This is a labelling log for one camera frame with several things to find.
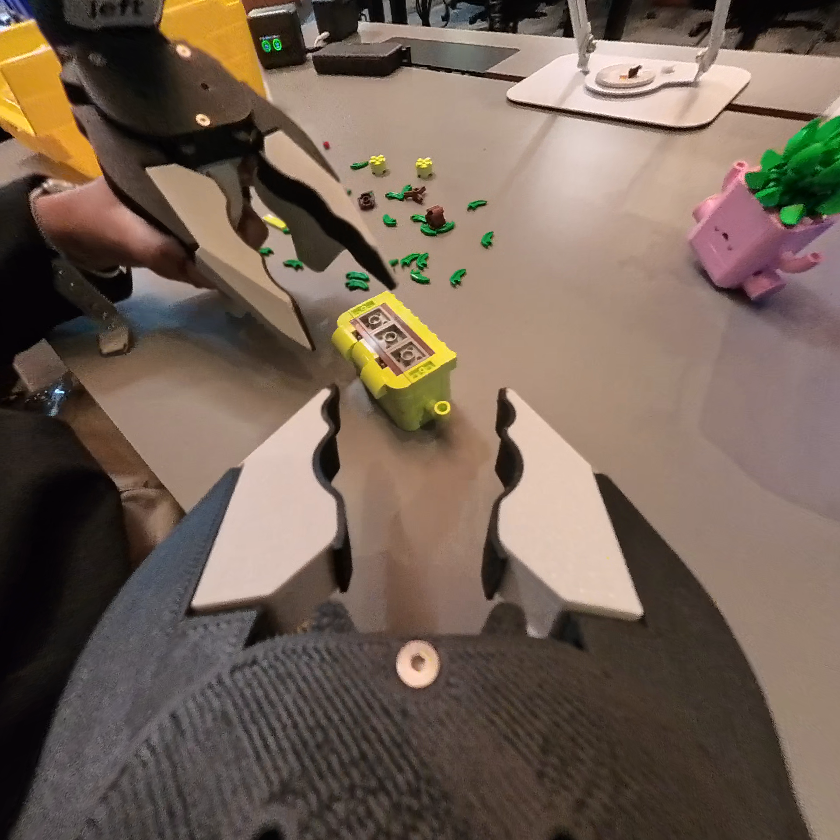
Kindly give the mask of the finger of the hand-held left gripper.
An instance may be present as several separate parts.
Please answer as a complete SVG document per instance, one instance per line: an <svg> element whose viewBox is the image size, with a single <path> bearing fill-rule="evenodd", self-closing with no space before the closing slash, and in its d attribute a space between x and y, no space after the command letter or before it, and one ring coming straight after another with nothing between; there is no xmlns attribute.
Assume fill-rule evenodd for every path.
<svg viewBox="0 0 840 840"><path fill-rule="evenodd" d="M148 167L146 173L195 239L203 275L265 326L313 351L294 297L277 285L262 255L238 233L249 204L238 163L221 161L197 171L170 163Z"/></svg>
<svg viewBox="0 0 840 840"><path fill-rule="evenodd" d="M387 290L396 288L392 268L361 210L318 154L311 155L282 131L268 133L255 169L255 190L286 221L305 267L323 272L348 253Z"/></svg>

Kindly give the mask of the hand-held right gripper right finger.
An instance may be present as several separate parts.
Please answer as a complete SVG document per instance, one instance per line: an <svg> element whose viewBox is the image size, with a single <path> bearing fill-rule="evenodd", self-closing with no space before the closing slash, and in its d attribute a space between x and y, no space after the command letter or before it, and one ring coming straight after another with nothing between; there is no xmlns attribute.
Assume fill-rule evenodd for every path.
<svg viewBox="0 0 840 840"><path fill-rule="evenodd" d="M644 608L591 464L509 387L497 396L501 492L482 559L490 602L549 637L566 613L625 622Z"/></svg>

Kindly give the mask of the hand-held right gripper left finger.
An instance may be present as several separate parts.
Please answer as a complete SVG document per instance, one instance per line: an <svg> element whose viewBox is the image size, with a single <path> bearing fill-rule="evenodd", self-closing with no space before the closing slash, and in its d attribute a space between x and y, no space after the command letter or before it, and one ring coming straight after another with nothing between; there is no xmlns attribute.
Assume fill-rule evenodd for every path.
<svg viewBox="0 0 840 840"><path fill-rule="evenodd" d="M197 615L254 609L299 630L353 571L337 436L340 392L321 389L238 469L191 601Z"/></svg>

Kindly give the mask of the large lime brick assembly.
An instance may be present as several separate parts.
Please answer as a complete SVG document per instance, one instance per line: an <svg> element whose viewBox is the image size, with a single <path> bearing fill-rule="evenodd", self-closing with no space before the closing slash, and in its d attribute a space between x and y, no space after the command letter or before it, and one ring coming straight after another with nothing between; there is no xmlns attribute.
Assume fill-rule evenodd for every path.
<svg viewBox="0 0 840 840"><path fill-rule="evenodd" d="M450 416L456 352L392 292L341 314L332 344L403 431L414 432Z"/></svg>

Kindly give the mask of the person's left hand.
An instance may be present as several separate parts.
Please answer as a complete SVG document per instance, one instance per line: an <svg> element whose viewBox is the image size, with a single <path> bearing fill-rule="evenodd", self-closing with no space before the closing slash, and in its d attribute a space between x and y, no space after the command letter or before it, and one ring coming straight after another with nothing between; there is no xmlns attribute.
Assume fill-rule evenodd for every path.
<svg viewBox="0 0 840 840"><path fill-rule="evenodd" d="M192 251L130 210L102 178L58 193L39 188L29 204L46 242L79 268L142 268L195 288L216 286Z"/></svg>

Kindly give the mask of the scattered green leaf pieces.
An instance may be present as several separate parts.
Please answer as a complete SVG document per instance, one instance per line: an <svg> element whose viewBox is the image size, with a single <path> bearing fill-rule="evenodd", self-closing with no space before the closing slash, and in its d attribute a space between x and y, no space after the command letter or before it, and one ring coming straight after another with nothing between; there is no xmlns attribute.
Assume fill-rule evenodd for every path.
<svg viewBox="0 0 840 840"><path fill-rule="evenodd" d="M368 168L368 160L363 161L356 161L350 165L352 171L357 172L363 169ZM420 186L424 185L418 184L414 185L412 183L405 184L401 189L395 191L387 191L385 193L385 199L387 201L394 201L399 203L405 203L411 201L403 201L402 200L402 191L406 187L406 185L410 186ZM425 225L425 214L427 209L430 207L426 207L421 213L414 213L410 216L410 220L413 224L418 226L419 231L422 235L428 238L439 238L447 233L451 232L455 229L455 221L452 219L447 219L446 225L441 227L439 230L433 230L432 228ZM390 259L388 261L388 265L391 268L395 268L397 266L402 268L409 269L409 277L410 279L418 285L427 286L431 283L431 278L427 275L427 266L428 266L429 254L428 252L417 252L411 253L409 255L405 255L399 259ZM452 288L458 288L463 284L463 280L466 277L466 269L465 268L458 268L456 269L448 279L448 283ZM371 279L369 275L361 270L351 270L346 273L344 285L347 290L350 291L368 291L371 288Z"/></svg>

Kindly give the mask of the yellow storage bin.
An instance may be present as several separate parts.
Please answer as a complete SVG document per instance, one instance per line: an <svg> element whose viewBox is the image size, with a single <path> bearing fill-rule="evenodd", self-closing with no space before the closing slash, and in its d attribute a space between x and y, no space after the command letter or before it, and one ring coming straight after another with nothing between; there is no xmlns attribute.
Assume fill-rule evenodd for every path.
<svg viewBox="0 0 840 840"><path fill-rule="evenodd" d="M161 30L221 62L235 78L265 96L266 88L249 21L239 1L166 1ZM2 128L33 153L51 161L43 172L86 182L101 171L70 112L60 63L33 20L3 28Z"/></svg>

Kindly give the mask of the black battery pack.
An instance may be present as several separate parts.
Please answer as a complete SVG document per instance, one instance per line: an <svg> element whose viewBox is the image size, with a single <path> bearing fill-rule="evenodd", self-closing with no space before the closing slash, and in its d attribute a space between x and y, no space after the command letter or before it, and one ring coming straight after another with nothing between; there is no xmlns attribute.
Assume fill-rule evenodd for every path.
<svg viewBox="0 0 840 840"><path fill-rule="evenodd" d="M298 7L274 3L248 11L248 27L264 70L303 65L308 53Z"/></svg>

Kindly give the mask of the beige seat cushion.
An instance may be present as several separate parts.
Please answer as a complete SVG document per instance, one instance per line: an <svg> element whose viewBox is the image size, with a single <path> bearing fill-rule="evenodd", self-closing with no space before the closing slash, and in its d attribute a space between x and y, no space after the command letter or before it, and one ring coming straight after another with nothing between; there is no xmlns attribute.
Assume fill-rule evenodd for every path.
<svg viewBox="0 0 840 840"><path fill-rule="evenodd" d="M153 470L81 387L63 402L59 417L117 487L134 569L173 531L185 513Z"/></svg>

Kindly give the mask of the black power adapter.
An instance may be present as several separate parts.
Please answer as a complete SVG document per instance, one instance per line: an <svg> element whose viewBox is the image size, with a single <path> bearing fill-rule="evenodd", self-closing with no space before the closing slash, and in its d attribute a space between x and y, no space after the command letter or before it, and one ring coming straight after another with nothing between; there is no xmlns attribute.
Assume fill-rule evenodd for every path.
<svg viewBox="0 0 840 840"><path fill-rule="evenodd" d="M319 35L327 34L327 42L339 43L358 31L360 6L357 1L312 1Z"/></svg>

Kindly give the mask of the person's dark clothing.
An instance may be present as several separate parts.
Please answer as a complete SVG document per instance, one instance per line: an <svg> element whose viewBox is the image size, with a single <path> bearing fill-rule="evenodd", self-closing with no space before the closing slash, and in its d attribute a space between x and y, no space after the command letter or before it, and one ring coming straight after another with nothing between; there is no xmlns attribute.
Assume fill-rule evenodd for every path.
<svg viewBox="0 0 840 840"><path fill-rule="evenodd" d="M23 805L56 704L131 574L117 487L62 421L1 412L1 830Z"/></svg>

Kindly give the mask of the pale rounded board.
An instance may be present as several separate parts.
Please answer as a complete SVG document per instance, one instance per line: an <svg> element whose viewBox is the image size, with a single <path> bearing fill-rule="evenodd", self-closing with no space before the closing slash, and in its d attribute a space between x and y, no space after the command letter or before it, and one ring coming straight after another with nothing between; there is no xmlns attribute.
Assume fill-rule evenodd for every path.
<svg viewBox="0 0 840 840"><path fill-rule="evenodd" d="M686 61L654 57L599 56L590 58L590 69L624 59ZM751 81L740 67L714 64L696 87L666 87L646 95L616 98L589 92L586 77L577 69L576 56L563 56L520 81L507 99L526 107L605 118L669 130L693 130L708 126Z"/></svg>

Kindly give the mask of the white book stand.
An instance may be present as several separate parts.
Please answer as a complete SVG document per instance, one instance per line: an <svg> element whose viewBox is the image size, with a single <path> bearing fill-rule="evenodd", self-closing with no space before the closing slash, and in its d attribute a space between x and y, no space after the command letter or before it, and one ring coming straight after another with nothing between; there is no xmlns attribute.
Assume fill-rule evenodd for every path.
<svg viewBox="0 0 840 840"><path fill-rule="evenodd" d="M717 1L713 8L708 45L693 62L670 62L658 59L622 59L617 63L590 69L595 39L584 1L569 1L570 21L577 46L577 69L583 76L593 75L585 83L589 92L616 98L646 95L662 88L696 87L715 64L725 35L731 1Z"/></svg>

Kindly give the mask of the pink toy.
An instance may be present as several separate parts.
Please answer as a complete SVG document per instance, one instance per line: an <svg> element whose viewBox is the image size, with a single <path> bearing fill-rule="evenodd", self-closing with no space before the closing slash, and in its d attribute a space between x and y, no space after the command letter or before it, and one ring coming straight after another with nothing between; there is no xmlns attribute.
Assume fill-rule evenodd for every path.
<svg viewBox="0 0 840 840"><path fill-rule="evenodd" d="M735 162L721 189L698 204L688 241L710 282L765 300L788 276L818 266L806 248L839 214L839 117L814 119L783 150Z"/></svg>

